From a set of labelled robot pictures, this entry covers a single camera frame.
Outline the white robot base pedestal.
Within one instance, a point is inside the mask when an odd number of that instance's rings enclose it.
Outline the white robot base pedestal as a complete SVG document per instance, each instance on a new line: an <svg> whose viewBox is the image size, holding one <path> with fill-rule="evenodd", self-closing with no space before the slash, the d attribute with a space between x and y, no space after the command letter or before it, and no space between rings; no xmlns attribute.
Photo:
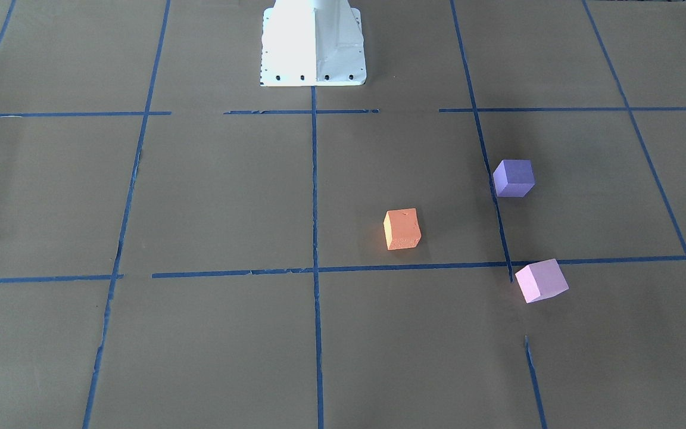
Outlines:
<svg viewBox="0 0 686 429"><path fill-rule="evenodd" d="M360 10L348 1L276 1L263 12L262 87L364 85Z"/></svg>

